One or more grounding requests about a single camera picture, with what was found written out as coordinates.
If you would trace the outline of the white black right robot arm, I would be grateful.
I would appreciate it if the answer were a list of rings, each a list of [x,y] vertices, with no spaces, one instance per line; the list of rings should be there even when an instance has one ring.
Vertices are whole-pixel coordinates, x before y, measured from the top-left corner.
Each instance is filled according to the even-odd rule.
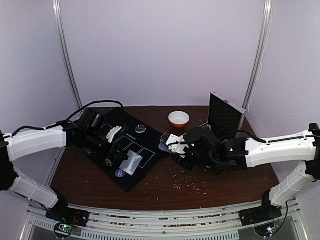
[[[257,166],[298,161],[296,169],[265,194],[256,210],[259,220],[268,220],[276,208],[320,179],[320,127],[272,138],[254,136],[219,140],[208,127],[196,127],[182,136],[170,135],[168,149],[194,165],[204,165],[216,173],[246,170]]]

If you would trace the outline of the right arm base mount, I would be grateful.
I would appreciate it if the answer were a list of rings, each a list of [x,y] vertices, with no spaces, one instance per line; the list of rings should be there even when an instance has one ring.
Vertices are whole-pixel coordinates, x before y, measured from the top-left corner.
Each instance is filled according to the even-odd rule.
[[[282,216],[281,207],[267,207],[262,206],[254,207],[250,209],[241,210],[239,212],[239,218],[242,226],[249,226],[254,224],[263,223],[266,221],[273,220],[275,217]]]

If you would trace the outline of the clear grey dealer button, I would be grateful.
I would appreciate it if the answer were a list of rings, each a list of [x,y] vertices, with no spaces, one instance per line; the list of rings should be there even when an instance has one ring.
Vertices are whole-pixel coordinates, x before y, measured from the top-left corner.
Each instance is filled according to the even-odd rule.
[[[135,132],[137,134],[142,134],[146,131],[146,126],[144,124],[138,124],[136,127],[135,127]]]

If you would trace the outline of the dealt card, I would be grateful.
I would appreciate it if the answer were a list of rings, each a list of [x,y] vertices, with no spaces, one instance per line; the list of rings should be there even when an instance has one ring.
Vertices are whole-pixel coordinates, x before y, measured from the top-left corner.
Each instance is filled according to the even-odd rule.
[[[127,156],[127,160],[124,160],[121,163],[119,169],[124,171],[126,174],[133,176],[139,164],[143,160],[143,157],[132,150],[128,151]]]

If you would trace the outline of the purple small blind button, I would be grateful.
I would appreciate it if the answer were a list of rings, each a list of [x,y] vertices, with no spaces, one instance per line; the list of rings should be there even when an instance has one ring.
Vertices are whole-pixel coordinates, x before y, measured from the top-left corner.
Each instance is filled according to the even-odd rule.
[[[126,172],[123,171],[122,169],[118,169],[115,171],[115,176],[117,178],[123,178],[126,175]]]

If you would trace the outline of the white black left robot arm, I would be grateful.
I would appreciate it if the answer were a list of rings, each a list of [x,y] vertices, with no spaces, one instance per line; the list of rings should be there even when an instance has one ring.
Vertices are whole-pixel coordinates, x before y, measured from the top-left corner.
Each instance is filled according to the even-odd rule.
[[[127,131],[127,125],[112,126],[106,116],[87,108],[76,120],[69,118],[46,127],[23,126],[13,133],[2,133],[0,189],[39,203],[61,222],[67,222],[72,218],[72,211],[59,191],[22,173],[14,162],[50,150],[76,147],[112,166],[127,158],[117,142]]]

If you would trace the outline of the grey playing card deck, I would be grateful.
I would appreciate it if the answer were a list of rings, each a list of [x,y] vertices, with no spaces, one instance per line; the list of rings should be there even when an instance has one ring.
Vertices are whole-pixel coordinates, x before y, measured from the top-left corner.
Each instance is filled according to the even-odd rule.
[[[158,148],[163,151],[163,152],[166,152],[166,153],[169,153],[169,154],[172,154],[172,150],[170,150],[170,147],[167,146],[165,143],[163,142],[160,142],[159,145],[158,145]]]

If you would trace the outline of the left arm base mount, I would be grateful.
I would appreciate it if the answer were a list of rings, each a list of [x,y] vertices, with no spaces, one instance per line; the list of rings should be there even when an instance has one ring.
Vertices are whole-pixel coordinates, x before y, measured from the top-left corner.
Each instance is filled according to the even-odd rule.
[[[66,215],[59,216],[53,210],[49,210],[45,215],[48,219],[55,220],[57,222],[62,222],[64,224],[76,226],[76,227],[86,227],[89,220],[90,213],[85,210],[80,210],[76,208],[68,208]]]

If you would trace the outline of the poker chip stack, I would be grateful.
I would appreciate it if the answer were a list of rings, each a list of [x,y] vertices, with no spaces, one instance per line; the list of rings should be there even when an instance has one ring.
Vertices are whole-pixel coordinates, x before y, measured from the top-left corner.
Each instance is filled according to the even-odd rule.
[[[107,166],[109,166],[109,167],[113,166],[113,162],[112,161],[106,159],[105,162],[106,162]]]

